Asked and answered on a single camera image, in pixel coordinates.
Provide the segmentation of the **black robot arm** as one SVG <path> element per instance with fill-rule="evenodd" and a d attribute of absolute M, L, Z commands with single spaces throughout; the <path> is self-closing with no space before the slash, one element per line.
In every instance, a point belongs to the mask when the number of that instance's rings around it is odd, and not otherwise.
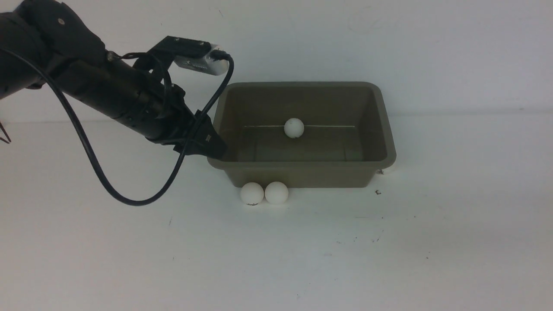
<path fill-rule="evenodd" d="M 219 159 L 227 149 L 206 112 L 229 82 L 229 56 L 206 41 L 167 36 L 147 52 L 119 56 L 85 26 L 65 3 L 24 0 L 1 13 L 1 97 L 39 90 L 46 81 L 26 61 L 45 71 L 63 94 L 86 104 L 177 152 Z M 193 113 L 185 91 L 163 83 L 172 64 L 225 81 L 204 111 Z"/>

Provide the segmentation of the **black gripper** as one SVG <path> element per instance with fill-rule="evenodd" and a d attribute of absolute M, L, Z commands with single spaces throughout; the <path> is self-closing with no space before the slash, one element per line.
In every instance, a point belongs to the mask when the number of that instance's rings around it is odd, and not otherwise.
<path fill-rule="evenodd" d="M 192 132 L 195 116 L 185 104 L 185 94 L 175 84 L 166 97 L 163 86 L 126 83 L 126 127 L 150 142 L 175 144 L 175 152 L 222 159 L 228 147 L 209 116 Z"/>

